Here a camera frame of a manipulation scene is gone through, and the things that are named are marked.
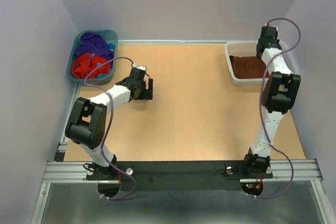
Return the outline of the brown towel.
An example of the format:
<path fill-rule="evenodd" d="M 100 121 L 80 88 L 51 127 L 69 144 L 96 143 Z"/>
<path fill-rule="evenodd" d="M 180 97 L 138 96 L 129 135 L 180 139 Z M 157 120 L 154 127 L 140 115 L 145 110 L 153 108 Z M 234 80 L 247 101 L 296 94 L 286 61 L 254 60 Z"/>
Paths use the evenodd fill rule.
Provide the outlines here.
<path fill-rule="evenodd" d="M 234 76 L 237 79 L 262 78 L 266 69 L 265 63 L 254 56 L 229 56 Z"/>

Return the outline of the red towel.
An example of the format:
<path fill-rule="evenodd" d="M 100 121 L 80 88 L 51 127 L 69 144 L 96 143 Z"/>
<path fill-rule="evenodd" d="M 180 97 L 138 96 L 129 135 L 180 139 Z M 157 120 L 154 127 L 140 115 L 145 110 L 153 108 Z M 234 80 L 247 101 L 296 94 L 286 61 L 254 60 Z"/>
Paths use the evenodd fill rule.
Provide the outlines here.
<path fill-rule="evenodd" d="M 110 73 L 110 64 L 102 66 L 107 61 L 95 54 L 86 53 L 79 56 L 72 64 L 71 73 L 77 79 L 84 79 L 90 72 L 94 71 L 88 79 L 106 77 Z"/>

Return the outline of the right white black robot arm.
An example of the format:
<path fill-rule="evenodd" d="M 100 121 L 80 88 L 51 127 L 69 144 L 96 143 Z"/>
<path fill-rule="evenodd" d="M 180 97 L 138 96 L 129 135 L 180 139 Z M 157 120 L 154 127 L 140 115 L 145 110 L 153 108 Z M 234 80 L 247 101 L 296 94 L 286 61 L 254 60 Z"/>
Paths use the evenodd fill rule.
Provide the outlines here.
<path fill-rule="evenodd" d="M 256 46 L 256 57 L 266 65 L 268 80 L 263 78 L 259 95 L 261 126 L 257 138 L 244 157 L 241 170 L 244 175 L 269 172 L 271 149 L 279 124 L 293 107 L 301 76 L 294 74 L 283 59 L 278 39 L 278 28 L 266 24 L 262 27 Z"/>

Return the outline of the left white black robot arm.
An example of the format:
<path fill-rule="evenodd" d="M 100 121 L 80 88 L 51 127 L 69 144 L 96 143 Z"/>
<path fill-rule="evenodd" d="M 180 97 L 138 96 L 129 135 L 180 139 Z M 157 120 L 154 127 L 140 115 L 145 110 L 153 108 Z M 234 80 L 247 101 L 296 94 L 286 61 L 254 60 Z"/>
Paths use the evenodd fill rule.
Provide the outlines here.
<path fill-rule="evenodd" d="M 117 172 L 117 158 L 103 145 L 106 134 L 106 118 L 112 110 L 132 100 L 153 99 L 153 79 L 146 78 L 146 66 L 133 67 L 130 75 L 117 82 L 111 89 L 86 99 L 75 100 L 65 136 L 81 146 L 92 159 L 84 168 L 89 176 L 101 175 L 113 178 Z"/>

